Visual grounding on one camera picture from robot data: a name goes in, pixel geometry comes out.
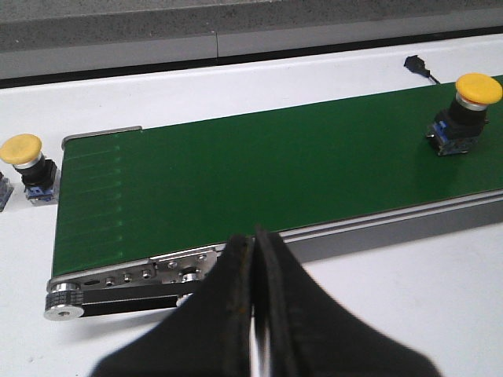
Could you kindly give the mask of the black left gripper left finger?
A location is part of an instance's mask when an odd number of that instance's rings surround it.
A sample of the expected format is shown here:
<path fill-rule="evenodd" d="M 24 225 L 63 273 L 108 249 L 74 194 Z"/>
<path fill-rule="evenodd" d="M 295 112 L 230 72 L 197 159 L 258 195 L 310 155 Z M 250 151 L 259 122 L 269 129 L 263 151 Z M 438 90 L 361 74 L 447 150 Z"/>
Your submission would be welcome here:
<path fill-rule="evenodd" d="M 94 376 L 249 376 L 252 246 L 232 236 L 201 286 Z"/>

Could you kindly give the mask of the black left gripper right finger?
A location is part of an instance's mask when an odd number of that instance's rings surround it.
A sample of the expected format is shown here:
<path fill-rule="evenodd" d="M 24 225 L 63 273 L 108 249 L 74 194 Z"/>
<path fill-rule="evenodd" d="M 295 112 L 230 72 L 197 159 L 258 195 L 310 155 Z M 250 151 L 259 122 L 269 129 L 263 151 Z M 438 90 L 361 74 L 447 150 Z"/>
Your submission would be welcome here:
<path fill-rule="evenodd" d="M 438 376 L 426 356 L 332 299 L 275 232 L 255 231 L 253 299 L 266 376 Z"/>

